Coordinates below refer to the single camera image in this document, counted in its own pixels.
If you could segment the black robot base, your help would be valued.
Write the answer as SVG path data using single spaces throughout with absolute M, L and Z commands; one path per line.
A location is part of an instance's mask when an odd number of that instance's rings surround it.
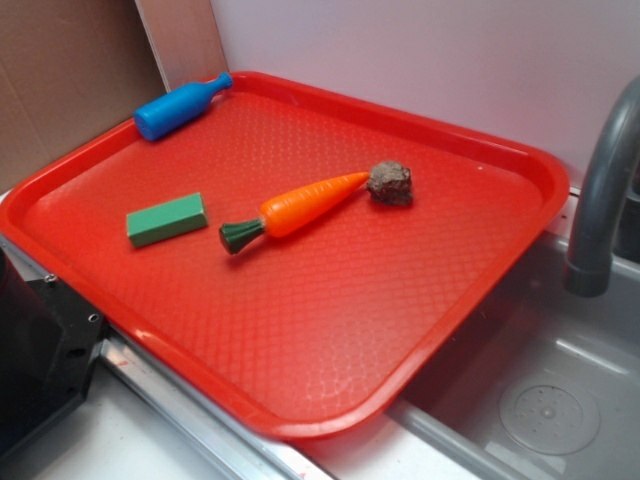
M 87 397 L 106 322 L 62 279 L 24 279 L 1 254 L 1 459 Z

